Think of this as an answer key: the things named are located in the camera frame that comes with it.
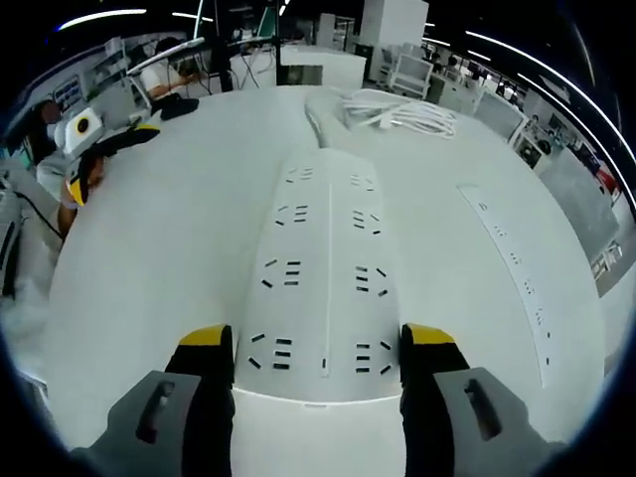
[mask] power strip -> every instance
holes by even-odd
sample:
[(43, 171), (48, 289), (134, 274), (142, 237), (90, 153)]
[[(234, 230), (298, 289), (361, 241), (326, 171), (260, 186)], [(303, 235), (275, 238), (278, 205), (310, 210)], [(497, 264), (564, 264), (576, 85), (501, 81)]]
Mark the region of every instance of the power strip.
[(542, 300), (539, 287), (526, 267), (526, 256), (481, 189), (474, 185), (461, 185), (457, 186), (457, 189), (486, 228), (517, 286), (533, 333), (541, 384), (546, 388), (555, 380), (555, 337), (545, 301)]

